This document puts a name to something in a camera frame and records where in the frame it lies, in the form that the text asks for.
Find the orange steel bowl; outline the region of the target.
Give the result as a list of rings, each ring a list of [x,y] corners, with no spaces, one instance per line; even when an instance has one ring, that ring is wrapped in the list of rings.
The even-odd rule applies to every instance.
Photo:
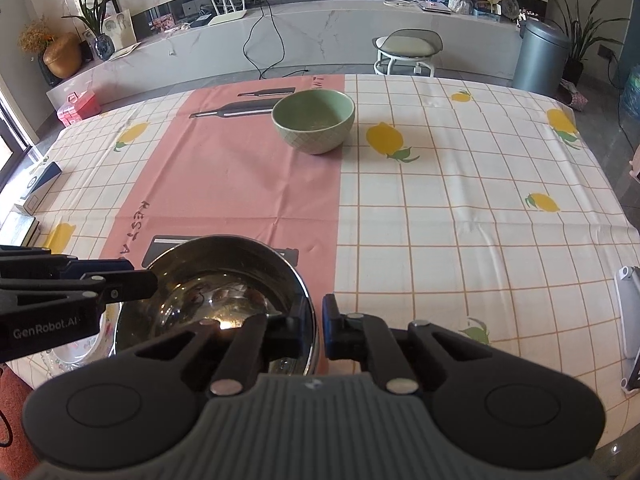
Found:
[[[142,266],[157,277],[150,299],[120,308],[115,351],[203,320],[223,330],[252,315],[287,315],[303,298],[302,353],[269,364],[271,373],[308,375],[318,364],[319,331],[308,287],[296,271],[296,248],[271,248],[239,235],[154,237]]]

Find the blue white box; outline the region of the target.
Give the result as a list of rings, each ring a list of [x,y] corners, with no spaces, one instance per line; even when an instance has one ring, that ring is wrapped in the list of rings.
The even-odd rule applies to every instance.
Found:
[[[61,167],[48,158],[23,170],[15,185],[16,208],[23,214],[34,214],[60,174]]]

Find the pink placemat with print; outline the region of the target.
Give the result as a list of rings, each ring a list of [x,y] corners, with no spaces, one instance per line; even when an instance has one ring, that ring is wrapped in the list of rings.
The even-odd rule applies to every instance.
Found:
[[[270,115],[208,114],[266,89],[342,90],[341,75],[300,76],[196,90],[179,108],[134,180],[101,255],[141,266],[152,240],[242,235],[298,252],[315,304],[333,292],[342,153],[312,156],[286,144]]]

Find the pink storage box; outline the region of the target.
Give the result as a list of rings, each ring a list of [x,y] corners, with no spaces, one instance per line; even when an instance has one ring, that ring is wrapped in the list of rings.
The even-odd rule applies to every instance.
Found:
[[[66,102],[56,111],[56,116],[64,127],[69,127],[100,113],[101,105],[98,98],[91,90],[87,90],[81,94],[70,93]]]

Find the green ceramic bowl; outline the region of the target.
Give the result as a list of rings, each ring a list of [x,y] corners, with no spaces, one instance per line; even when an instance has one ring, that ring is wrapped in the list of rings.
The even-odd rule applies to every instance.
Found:
[[[345,93],[309,89],[286,96],[271,119],[281,139],[294,150],[322,155],[341,146],[355,122],[356,104]]]

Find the brown round vase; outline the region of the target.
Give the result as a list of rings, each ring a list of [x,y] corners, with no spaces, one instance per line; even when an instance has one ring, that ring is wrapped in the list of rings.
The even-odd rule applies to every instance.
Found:
[[[51,42],[43,52],[43,63],[60,79],[74,76],[82,65],[79,40],[75,34],[66,32]]]

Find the white device at table edge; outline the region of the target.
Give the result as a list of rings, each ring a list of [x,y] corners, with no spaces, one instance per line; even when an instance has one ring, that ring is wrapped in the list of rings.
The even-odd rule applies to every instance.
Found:
[[[639,389],[640,298],[638,266],[623,266],[615,274],[614,285],[620,308],[623,379],[626,392]]]

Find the blue glass vase plant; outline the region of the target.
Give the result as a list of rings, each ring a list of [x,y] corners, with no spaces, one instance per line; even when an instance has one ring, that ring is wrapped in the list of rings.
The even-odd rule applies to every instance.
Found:
[[[107,8],[112,6],[118,13],[120,10],[117,0],[76,0],[79,14],[63,15],[63,18],[74,18],[81,21],[93,36],[93,49],[101,61],[108,61],[115,53],[115,46],[111,37],[104,32],[107,18]]]

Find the white round stool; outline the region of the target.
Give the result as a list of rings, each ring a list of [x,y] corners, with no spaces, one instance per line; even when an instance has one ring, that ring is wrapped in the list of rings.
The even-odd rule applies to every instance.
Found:
[[[428,29],[405,28],[374,38],[376,61],[373,70],[377,75],[390,76],[396,63],[412,63],[413,73],[421,75],[424,70],[434,77],[436,68],[432,58],[442,52],[444,43],[437,32]]]

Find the white wifi router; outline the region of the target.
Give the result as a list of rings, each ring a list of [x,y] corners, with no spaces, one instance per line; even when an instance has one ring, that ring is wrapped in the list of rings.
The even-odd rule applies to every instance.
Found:
[[[246,0],[210,0],[214,15],[208,26],[240,20],[246,15]]]

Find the grey metal trash can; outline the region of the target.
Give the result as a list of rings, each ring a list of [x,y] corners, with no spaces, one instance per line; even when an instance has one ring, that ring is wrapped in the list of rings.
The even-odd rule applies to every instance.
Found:
[[[570,54],[570,38],[562,30],[537,20],[521,24],[522,40],[512,87],[555,96]]]

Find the potted green plant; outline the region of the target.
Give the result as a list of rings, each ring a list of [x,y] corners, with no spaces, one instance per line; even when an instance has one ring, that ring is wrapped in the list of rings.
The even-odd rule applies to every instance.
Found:
[[[596,44],[624,43],[613,37],[602,36],[600,29],[607,24],[628,22],[629,18],[598,18],[596,13],[602,0],[594,0],[586,14],[582,14],[579,0],[571,6],[568,0],[552,0],[559,9],[562,22],[558,24],[570,40],[570,52],[564,67],[563,79],[575,86],[584,72],[587,51]]]

